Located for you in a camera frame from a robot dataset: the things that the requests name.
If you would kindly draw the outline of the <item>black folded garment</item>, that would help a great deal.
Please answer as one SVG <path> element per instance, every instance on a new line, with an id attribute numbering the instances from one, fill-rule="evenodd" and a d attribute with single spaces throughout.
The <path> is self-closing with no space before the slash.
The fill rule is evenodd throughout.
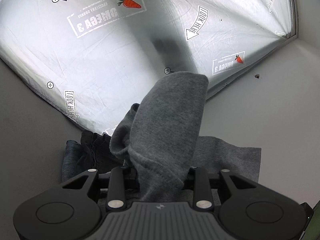
<path id="1" fill-rule="evenodd" d="M 124 161 L 116 158 L 110 151 L 111 137 L 91 131 L 83 131 L 80 140 L 80 157 L 76 161 L 78 174 L 89 169 L 96 169 L 99 174 L 110 172 L 123 166 Z"/>

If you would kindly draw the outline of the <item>grey zip hoodie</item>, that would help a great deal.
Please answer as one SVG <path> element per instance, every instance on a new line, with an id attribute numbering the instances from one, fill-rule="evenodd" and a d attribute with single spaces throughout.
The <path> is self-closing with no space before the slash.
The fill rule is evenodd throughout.
<path id="1" fill-rule="evenodd" d="M 165 76 L 117 126 L 110 151 L 136 169 L 140 185 L 138 193 L 126 194 L 129 203 L 191 202 L 193 192 L 183 183 L 193 166 L 211 174 L 228 169 L 258 181 L 260 148 L 199 134 L 207 87 L 208 79 L 201 74 Z"/>

